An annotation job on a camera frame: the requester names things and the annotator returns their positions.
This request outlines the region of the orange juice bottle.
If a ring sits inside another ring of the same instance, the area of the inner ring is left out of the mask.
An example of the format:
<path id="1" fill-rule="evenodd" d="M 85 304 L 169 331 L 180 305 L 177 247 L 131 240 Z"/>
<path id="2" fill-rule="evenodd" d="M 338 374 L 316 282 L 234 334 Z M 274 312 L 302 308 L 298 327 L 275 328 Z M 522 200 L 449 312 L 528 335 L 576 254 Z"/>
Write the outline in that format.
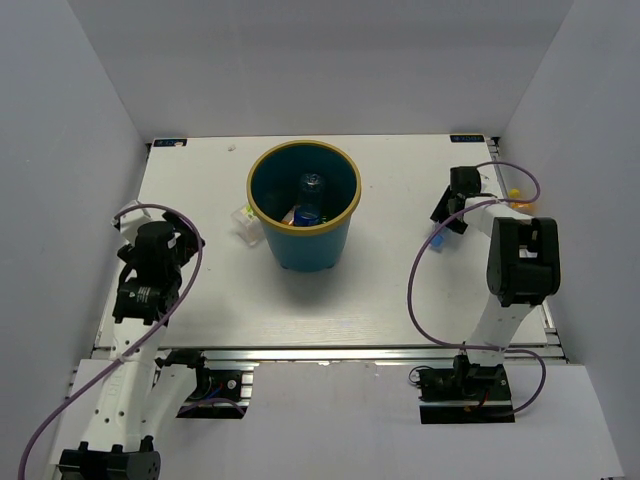
<path id="1" fill-rule="evenodd" d="M 295 210 L 296 207 L 293 206 L 282 218 L 281 223 L 284 225 L 293 226 L 295 221 Z"/>

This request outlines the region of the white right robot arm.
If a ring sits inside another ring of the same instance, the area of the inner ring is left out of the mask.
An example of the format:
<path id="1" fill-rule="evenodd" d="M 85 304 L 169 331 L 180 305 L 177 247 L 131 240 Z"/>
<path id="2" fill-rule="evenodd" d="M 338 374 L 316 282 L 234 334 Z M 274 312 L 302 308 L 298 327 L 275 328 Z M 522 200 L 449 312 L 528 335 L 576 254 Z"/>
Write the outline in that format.
<path id="1" fill-rule="evenodd" d="M 473 228 L 489 239 L 486 282 L 490 295 L 465 341 L 468 364 L 451 374 L 453 390 L 472 399 L 486 389 L 486 373 L 503 363 L 522 321 L 558 291 L 558 227 L 552 218 L 519 212 L 509 201 L 485 192 L 474 166 L 450 170 L 449 185 L 431 219 L 456 234 Z"/>

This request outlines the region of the small clear blue label bottle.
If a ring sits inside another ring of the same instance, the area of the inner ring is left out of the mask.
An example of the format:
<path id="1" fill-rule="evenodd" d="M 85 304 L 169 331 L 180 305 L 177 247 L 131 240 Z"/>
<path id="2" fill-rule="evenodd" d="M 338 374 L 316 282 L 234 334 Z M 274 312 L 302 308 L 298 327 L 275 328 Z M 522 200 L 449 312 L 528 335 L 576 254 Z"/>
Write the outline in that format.
<path id="1" fill-rule="evenodd" d="M 324 191 L 325 180 L 321 175 L 305 173 L 301 176 L 293 219 L 296 227 L 311 227 L 320 223 Z"/>

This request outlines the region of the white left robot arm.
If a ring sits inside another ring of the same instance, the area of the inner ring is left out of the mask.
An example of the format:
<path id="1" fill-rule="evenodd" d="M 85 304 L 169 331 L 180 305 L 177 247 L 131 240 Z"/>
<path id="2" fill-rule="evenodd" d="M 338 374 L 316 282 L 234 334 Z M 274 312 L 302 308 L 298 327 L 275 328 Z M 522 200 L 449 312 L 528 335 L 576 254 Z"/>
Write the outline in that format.
<path id="1" fill-rule="evenodd" d="M 198 354 L 156 358 L 170 317 L 193 286 L 181 270 L 202 260 L 204 241 L 179 212 L 164 207 L 161 219 L 153 220 L 148 208 L 133 205 L 116 217 L 126 243 L 117 253 L 124 266 L 112 312 L 110 364 L 95 381 L 100 393 L 79 445 L 60 455 L 64 479 L 158 478 L 163 424 L 187 397 L 202 398 L 211 387 Z"/>

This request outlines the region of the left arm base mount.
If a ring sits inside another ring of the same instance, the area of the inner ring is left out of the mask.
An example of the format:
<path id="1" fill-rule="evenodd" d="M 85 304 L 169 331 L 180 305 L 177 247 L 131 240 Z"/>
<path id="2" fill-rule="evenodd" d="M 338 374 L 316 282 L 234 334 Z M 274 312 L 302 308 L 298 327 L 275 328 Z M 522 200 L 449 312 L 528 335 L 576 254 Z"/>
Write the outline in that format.
<path id="1" fill-rule="evenodd" d="M 195 375 L 195 389 L 180 408 L 178 418 L 240 420 L 245 416 L 247 406 L 241 405 L 242 370 L 210 366 L 204 352 L 195 349 L 170 350 L 155 363 L 159 369 L 184 365 Z"/>

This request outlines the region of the large blue label water bottle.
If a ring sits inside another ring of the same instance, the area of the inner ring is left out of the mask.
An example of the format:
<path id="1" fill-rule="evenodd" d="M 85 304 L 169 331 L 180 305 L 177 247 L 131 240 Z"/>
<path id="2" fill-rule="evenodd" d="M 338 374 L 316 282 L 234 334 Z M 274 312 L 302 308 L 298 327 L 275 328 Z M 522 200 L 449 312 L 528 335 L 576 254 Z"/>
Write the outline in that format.
<path id="1" fill-rule="evenodd" d="M 429 244 L 429 249 L 441 253 L 445 247 L 449 243 L 449 238 L 451 236 L 451 230 L 445 226 L 439 229 L 440 224 L 438 222 L 434 222 L 432 225 L 433 239 Z"/>

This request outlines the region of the yellow cap bottle off table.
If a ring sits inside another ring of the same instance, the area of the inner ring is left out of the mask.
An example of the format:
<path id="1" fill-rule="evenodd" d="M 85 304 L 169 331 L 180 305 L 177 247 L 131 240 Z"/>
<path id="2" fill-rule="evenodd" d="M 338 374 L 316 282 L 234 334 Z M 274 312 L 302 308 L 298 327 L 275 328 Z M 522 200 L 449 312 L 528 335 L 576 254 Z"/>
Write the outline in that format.
<path id="1" fill-rule="evenodd" d="M 526 202 L 527 196 L 519 189 L 511 189 L 508 192 L 507 198 L 510 199 L 510 202 L 508 203 L 510 208 L 527 214 L 533 214 L 535 212 L 535 202 Z"/>

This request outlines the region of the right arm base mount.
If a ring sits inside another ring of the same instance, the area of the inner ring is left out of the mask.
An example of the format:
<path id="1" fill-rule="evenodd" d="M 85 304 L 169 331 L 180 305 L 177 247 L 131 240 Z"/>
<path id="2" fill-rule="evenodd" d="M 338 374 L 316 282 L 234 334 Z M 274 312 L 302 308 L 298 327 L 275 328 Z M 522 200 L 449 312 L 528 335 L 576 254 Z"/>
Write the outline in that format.
<path id="1" fill-rule="evenodd" d="M 514 423 L 511 390 L 503 365 L 415 367 L 408 381 L 419 390 L 423 425 Z"/>

